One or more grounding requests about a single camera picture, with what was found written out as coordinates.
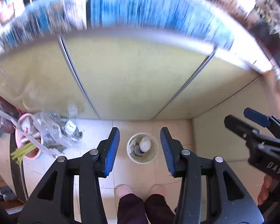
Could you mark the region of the person right hand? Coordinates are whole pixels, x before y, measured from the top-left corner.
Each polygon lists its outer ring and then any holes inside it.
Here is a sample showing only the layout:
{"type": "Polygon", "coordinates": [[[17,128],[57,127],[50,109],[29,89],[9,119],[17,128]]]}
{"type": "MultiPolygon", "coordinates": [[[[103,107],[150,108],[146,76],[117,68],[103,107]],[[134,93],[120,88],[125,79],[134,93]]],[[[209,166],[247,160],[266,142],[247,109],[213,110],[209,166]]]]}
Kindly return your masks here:
{"type": "Polygon", "coordinates": [[[272,185],[273,178],[269,175],[264,176],[264,182],[257,197],[257,203],[262,205],[269,196],[269,189],[272,185]]]}

